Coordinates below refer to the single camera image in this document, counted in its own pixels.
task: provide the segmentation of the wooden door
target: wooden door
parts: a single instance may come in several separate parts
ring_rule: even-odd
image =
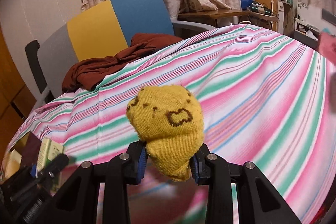
[[[15,67],[0,27],[0,161],[7,144],[28,117],[35,102]]]

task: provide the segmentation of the pink and green striped fabric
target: pink and green striped fabric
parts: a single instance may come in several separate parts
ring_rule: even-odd
[[[210,151],[236,164],[255,162],[308,224],[336,173],[334,73],[289,37],[253,25],[223,27],[130,63],[93,92],[63,94],[33,112],[9,147],[29,130],[64,144],[66,179],[81,162],[109,161],[138,139],[125,112],[142,86],[183,85],[201,103]],[[173,183],[149,162],[141,185],[128,190],[134,224],[204,223],[207,187],[192,180]]]

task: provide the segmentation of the metal screw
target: metal screw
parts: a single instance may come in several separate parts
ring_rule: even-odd
[[[120,154],[119,158],[120,158],[121,160],[127,160],[127,159],[129,158],[129,154],[127,154],[127,153],[122,153],[122,154]]]
[[[251,161],[248,161],[247,163],[245,163],[245,166],[248,168],[248,169],[253,169],[255,168],[255,164]]]
[[[217,155],[211,153],[211,154],[208,154],[208,155],[207,155],[207,158],[208,158],[209,160],[215,160],[215,159],[217,159]]]
[[[81,167],[83,167],[83,168],[89,168],[90,166],[91,166],[91,162],[89,162],[89,161],[85,161],[81,164]]]

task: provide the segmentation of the pink cloth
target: pink cloth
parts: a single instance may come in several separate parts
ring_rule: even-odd
[[[322,32],[319,36],[317,51],[336,65],[336,37]]]

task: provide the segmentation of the yellow sock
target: yellow sock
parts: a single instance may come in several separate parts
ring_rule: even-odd
[[[159,171],[175,181],[189,179],[189,159],[203,143],[197,99],[179,85],[146,86],[128,103],[126,115]]]

